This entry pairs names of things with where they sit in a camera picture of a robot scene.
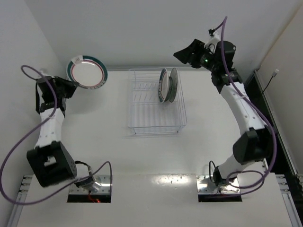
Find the white tabletop surface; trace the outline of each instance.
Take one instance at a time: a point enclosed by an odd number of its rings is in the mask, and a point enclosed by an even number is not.
[[[195,174],[208,162],[221,164],[232,154],[239,128],[208,72],[181,71],[187,126],[177,135],[129,134],[127,72],[109,72],[97,90],[78,89],[67,103],[62,142],[75,160],[97,168],[109,160],[114,184],[111,204],[66,203],[67,190],[35,206],[25,206],[18,227],[77,226],[291,226],[274,174],[243,202],[198,203]],[[260,163],[250,169],[262,171]],[[108,174],[107,168],[100,174]],[[160,174],[191,174],[169,186]],[[259,176],[245,174],[240,184]],[[27,201],[54,191],[33,179]]]

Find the robotic arm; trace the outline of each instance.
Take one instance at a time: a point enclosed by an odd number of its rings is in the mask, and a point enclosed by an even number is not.
[[[272,143],[265,122],[238,94],[225,73],[221,42],[224,45],[226,63],[232,80],[241,93],[249,99],[241,77],[232,67],[236,46],[228,41],[221,41],[220,35],[214,30],[209,30],[209,33],[211,39],[208,43],[195,39],[189,47],[174,53],[174,56],[183,64],[189,63],[193,68],[204,67],[211,71],[213,85],[228,103],[239,125],[241,137],[234,143],[232,155],[214,170],[213,178],[218,186],[228,184],[226,178],[230,173],[242,172],[253,163],[269,157]],[[235,177],[237,174],[231,175],[230,180],[232,181]]]
[[[76,164],[61,143],[61,127],[65,118],[65,101],[72,97],[79,84],[60,77],[45,76],[45,78],[56,93],[58,105],[54,115],[42,125],[34,149],[27,152],[27,160],[42,187],[77,176]],[[44,100],[41,105],[38,88],[41,90]],[[43,78],[38,79],[36,81],[36,111],[40,114],[41,121],[48,118],[54,108],[50,88]]]

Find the black cable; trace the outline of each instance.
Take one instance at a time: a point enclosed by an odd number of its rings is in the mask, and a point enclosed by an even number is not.
[[[269,84],[270,84],[270,82],[271,82],[271,80],[272,80],[273,78],[274,78],[274,77],[273,77],[273,76],[271,76],[271,78],[270,78],[269,82],[267,83],[266,87],[263,89],[263,91],[262,91],[262,93],[261,93],[260,97],[262,97],[262,96],[263,96],[264,92],[265,92],[265,91],[266,91],[266,89],[268,88],[268,86],[269,86]]]
[[[81,162],[81,161],[75,161],[75,164],[82,164],[87,166],[87,168],[89,169],[89,174],[91,174],[91,167],[89,164],[86,164],[85,162]]]
[[[214,183],[214,180],[212,179],[212,176],[211,176],[211,174],[210,174],[210,172],[211,172],[210,164],[211,164],[211,163],[213,164],[213,166],[214,166],[215,169],[216,169],[216,165],[214,164],[214,162],[213,162],[212,160],[210,160],[209,163],[208,163],[209,179],[210,179],[211,182]]]
[[[210,49],[210,46],[211,46],[211,45],[214,46],[214,50],[216,49],[216,46],[215,46],[214,44],[209,44],[209,46],[208,46],[209,51],[210,51],[212,54],[214,54],[214,51],[212,51],[212,50]]]

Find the clear dish rack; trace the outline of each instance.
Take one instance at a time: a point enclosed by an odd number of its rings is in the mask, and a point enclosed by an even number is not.
[[[131,92],[129,97],[129,125],[132,134],[172,134],[179,132],[186,124],[186,111],[178,71],[178,90],[173,103],[160,103],[158,86],[163,68],[131,69]],[[173,68],[166,68],[170,74]]]

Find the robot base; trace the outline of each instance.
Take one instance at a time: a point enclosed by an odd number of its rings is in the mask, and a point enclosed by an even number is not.
[[[109,175],[94,175],[97,182],[101,182],[101,187],[97,192],[92,192],[89,196],[89,191],[78,188],[75,184],[70,186],[67,202],[100,202],[110,203],[110,176]]]
[[[196,176],[199,202],[242,202],[240,190],[231,185],[216,186],[209,175]],[[236,178],[232,183],[239,186]]]

